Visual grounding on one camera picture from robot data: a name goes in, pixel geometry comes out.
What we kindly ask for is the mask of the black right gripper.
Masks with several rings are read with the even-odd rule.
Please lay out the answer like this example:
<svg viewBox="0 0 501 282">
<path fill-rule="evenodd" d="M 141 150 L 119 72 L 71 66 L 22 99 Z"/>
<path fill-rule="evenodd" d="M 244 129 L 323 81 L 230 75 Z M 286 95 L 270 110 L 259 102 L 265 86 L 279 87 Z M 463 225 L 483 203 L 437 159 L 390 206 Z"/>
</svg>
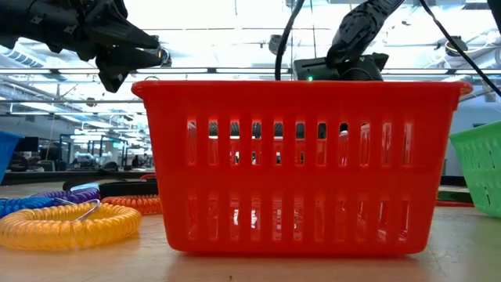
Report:
<svg viewBox="0 0 501 282">
<path fill-rule="evenodd" d="M 332 67 L 327 66 L 326 57 L 295 60 L 294 77 L 302 81 L 382 81 L 381 71 L 388 58 L 388 54 L 374 52 Z"/>
</svg>

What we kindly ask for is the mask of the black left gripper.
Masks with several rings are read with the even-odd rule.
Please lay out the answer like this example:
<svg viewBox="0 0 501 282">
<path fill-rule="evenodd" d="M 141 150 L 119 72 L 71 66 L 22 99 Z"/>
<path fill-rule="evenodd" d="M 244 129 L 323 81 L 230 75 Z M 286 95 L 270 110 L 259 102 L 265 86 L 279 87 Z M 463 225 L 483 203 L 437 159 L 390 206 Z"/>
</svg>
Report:
<svg viewBox="0 0 501 282">
<path fill-rule="evenodd" d="M 56 26 L 49 30 L 59 33 L 50 37 L 46 45 L 54 53 L 64 49 L 76 52 L 84 61 L 96 56 L 99 79 L 106 91 L 116 93 L 131 71 L 161 64 L 161 58 L 151 52 L 114 47 L 156 49 L 160 45 L 157 39 L 127 20 L 124 0 L 49 0 L 49 3 L 55 6 L 59 17 Z"/>
</svg>

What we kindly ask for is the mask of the red plastic basket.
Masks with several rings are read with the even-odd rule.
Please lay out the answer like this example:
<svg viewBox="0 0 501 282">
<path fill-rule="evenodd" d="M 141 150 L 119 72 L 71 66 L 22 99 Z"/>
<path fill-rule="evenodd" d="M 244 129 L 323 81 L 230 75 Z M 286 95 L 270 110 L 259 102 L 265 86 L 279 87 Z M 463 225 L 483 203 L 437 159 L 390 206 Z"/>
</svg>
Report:
<svg viewBox="0 0 501 282">
<path fill-rule="evenodd" d="M 169 245 L 406 255 L 427 245 L 465 82 L 141 81 Z"/>
</svg>

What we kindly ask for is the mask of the black coil wristband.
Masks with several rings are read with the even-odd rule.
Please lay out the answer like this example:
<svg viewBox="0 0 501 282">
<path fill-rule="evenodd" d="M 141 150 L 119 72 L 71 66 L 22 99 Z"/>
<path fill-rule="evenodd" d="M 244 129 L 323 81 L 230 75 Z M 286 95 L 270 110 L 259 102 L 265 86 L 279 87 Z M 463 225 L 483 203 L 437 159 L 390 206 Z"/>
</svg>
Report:
<svg viewBox="0 0 501 282">
<path fill-rule="evenodd" d="M 158 195 L 156 181 L 125 181 L 117 179 L 105 179 L 103 182 L 92 181 L 66 181 L 63 184 L 64 191 L 78 191 L 83 189 L 97 189 L 101 198 L 119 197 L 119 196 L 138 196 L 138 195 Z"/>
</svg>

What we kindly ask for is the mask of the black monitor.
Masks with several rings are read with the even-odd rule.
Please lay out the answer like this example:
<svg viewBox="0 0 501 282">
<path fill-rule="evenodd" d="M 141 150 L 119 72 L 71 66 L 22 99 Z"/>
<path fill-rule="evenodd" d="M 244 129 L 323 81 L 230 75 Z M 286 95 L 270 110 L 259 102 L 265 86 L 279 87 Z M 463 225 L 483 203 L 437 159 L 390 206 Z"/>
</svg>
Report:
<svg viewBox="0 0 501 282">
<path fill-rule="evenodd" d="M 16 152 L 37 152 L 39 150 L 39 138 L 36 136 L 25 136 L 19 139 L 14 150 Z"/>
</svg>

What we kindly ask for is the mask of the purple coil wristband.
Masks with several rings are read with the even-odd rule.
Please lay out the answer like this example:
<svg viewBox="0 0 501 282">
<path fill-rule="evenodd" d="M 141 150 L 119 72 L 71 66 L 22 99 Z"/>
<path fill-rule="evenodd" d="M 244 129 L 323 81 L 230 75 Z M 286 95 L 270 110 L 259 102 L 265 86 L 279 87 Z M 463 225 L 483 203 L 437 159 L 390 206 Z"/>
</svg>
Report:
<svg viewBox="0 0 501 282">
<path fill-rule="evenodd" d="M 47 197 L 51 198 L 54 205 L 61 205 L 63 202 L 60 199 L 69 201 L 75 204 L 81 204 L 93 199 L 100 199 L 99 190 L 96 188 L 85 188 L 75 191 L 45 191 L 36 193 L 32 197 Z"/>
</svg>

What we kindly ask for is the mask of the orange coil wristband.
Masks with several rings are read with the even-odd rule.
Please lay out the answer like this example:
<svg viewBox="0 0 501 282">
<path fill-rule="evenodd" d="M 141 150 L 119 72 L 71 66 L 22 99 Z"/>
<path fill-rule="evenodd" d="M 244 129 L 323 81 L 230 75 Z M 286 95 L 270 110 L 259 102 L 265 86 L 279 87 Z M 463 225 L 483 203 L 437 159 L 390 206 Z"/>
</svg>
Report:
<svg viewBox="0 0 501 282">
<path fill-rule="evenodd" d="M 134 208 L 142 215 L 159 215 L 162 213 L 160 198 L 155 194 L 105 197 L 102 202 Z"/>
</svg>

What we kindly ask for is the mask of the blue coil wristband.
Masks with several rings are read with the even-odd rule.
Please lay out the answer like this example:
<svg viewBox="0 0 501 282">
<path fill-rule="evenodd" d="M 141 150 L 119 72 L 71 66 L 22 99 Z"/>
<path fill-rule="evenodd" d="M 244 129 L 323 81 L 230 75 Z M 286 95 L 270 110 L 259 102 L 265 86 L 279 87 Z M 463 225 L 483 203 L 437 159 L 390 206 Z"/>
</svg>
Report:
<svg viewBox="0 0 501 282">
<path fill-rule="evenodd" d="M 49 208 L 61 205 L 51 197 L 0 198 L 0 219 L 22 209 Z"/>
</svg>

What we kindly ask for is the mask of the yellow coil wristband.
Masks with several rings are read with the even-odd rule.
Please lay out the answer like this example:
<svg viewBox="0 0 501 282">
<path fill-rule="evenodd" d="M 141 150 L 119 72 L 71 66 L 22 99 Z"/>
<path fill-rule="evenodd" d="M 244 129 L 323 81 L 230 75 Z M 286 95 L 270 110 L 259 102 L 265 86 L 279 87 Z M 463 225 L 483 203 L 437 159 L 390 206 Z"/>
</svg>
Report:
<svg viewBox="0 0 501 282">
<path fill-rule="evenodd" d="M 0 219 L 0 245 L 32 251 L 93 248 L 130 237 L 141 221 L 134 208 L 97 200 L 22 209 Z"/>
</svg>

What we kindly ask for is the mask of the green plastic basket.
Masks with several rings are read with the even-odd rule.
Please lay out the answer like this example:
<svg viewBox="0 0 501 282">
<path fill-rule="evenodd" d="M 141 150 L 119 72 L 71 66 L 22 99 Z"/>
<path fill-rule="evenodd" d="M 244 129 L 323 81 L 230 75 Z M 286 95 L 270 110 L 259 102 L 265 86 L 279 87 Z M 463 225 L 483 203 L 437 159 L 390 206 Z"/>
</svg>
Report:
<svg viewBox="0 0 501 282">
<path fill-rule="evenodd" d="M 501 121 L 450 135 L 475 208 L 501 218 Z"/>
</svg>

